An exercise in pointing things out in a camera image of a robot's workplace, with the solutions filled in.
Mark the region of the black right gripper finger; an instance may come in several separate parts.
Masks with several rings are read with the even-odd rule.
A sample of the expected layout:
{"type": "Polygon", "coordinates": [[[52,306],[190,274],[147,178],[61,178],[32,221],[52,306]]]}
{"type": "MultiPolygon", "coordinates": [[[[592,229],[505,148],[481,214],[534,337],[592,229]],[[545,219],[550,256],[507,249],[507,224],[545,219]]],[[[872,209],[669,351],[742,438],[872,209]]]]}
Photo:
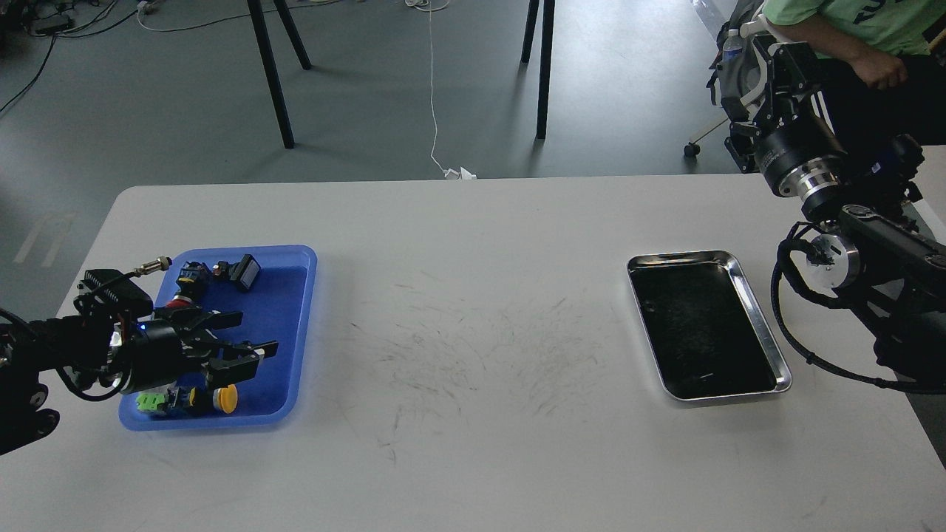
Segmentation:
{"type": "Polygon", "coordinates": [[[755,160],[755,139],[759,132],[756,115],[759,104],[743,103],[735,95],[723,97],[723,110],[729,118],[729,136],[724,147],[743,173],[755,173],[759,166],[755,160]]]}
{"type": "Polygon", "coordinates": [[[758,130],[777,130],[794,119],[814,114],[813,95],[820,91],[823,73],[807,43],[755,41],[760,65],[761,94],[752,121],[758,130]]]}

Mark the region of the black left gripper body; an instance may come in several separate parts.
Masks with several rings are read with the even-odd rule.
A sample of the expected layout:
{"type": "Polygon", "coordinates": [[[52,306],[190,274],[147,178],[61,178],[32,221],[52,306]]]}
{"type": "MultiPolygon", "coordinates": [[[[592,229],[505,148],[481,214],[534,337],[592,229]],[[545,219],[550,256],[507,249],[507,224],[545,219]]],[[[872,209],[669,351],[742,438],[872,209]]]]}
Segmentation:
{"type": "Polygon", "coordinates": [[[114,335],[111,372],[121,374],[115,378],[116,388],[128,395],[202,372],[220,348],[222,338],[209,329],[189,329],[156,319],[130,327],[125,338],[114,335]]]}

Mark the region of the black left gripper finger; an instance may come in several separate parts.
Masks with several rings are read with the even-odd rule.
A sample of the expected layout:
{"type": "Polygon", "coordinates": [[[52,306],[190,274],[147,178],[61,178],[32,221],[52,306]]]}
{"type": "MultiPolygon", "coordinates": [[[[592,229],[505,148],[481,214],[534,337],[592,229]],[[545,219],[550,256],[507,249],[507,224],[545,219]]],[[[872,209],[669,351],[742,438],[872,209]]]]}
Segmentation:
{"type": "Polygon", "coordinates": [[[196,334],[200,330],[223,330],[238,327],[242,311],[204,310],[200,306],[156,307],[155,318],[170,323],[179,335],[196,334]]]}
{"type": "Polygon", "coordinates": [[[256,377],[261,361],[275,356],[279,341],[263,341],[252,344],[250,341],[233,344],[230,341],[217,341],[211,344],[204,361],[202,372],[207,388],[225,388],[231,384],[242,383],[256,377]]]}

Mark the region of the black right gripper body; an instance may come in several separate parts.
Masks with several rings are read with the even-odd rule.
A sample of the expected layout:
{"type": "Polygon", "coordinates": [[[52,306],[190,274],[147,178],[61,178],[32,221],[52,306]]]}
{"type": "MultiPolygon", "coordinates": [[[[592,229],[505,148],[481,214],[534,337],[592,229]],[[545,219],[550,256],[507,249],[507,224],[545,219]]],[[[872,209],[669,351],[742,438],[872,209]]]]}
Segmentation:
{"type": "Polygon", "coordinates": [[[755,162],[778,197],[814,196],[840,185],[840,171],[847,155],[820,117],[791,120],[755,145],[755,162]]]}

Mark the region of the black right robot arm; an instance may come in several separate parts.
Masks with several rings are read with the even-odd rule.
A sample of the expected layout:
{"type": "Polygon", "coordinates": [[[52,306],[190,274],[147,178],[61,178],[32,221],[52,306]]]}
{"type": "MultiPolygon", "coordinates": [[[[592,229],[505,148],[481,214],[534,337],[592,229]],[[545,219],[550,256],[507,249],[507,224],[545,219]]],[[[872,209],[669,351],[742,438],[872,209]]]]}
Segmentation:
{"type": "Polygon", "coordinates": [[[774,195],[797,197],[804,221],[778,245],[778,289],[822,307],[847,309],[875,337],[877,363],[898,381],[862,376],[821,359],[789,336],[809,364],[843,378],[918,395],[944,393],[944,246],[919,232],[903,209],[919,201],[913,178],[922,149],[894,136],[873,162],[852,171],[813,97],[822,75],[807,44],[731,33],[716,65],[729,118],[727,149],[743,172],[759,171],[774,195]]]}

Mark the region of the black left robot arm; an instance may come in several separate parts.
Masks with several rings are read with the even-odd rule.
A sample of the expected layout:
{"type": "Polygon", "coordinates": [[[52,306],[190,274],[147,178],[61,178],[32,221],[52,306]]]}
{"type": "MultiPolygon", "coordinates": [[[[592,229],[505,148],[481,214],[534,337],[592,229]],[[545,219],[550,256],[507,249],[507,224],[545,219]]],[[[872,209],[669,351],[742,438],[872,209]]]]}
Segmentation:
{"type": "Polygon", "coordinates": [[[51,434],[60,414],[44,407],[50,391],[38,376],[54,371],[81,400],[138,393],[149,415],[233,413],[237,384],[256,377],[277,341],[234,343],[217,330],[241,324],[240,311],[160,307],[149,321],[128,313],[90,313],[26,322],[2,317],[2,451],[51,434]]]}

